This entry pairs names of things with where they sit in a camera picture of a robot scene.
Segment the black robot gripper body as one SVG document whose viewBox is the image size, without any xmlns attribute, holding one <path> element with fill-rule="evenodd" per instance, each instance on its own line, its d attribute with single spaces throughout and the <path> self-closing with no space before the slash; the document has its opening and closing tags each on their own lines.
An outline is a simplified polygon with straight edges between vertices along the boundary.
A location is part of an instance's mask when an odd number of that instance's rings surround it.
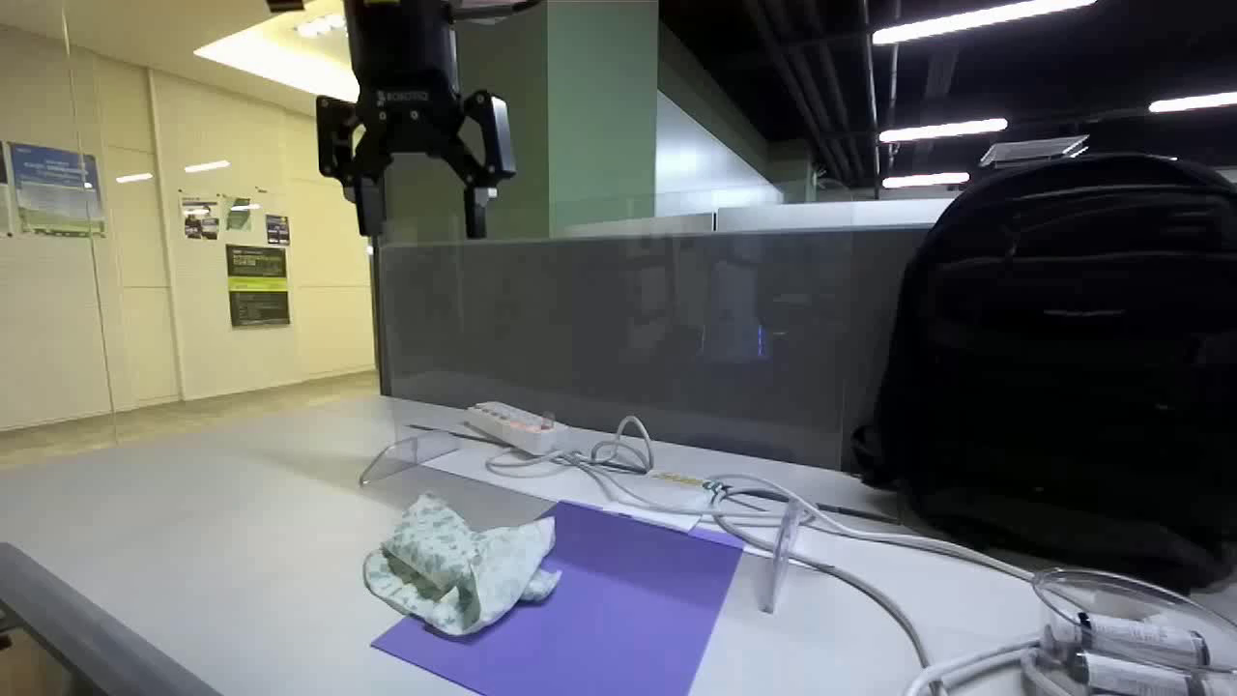
<svg viewBox="0 0 1237 696">
<path fill-rule="evenodd" d="M 458 30 L 444 0 L 344 0 L 364 147 L 444 156 L 460 142 Z"/>
</svg>

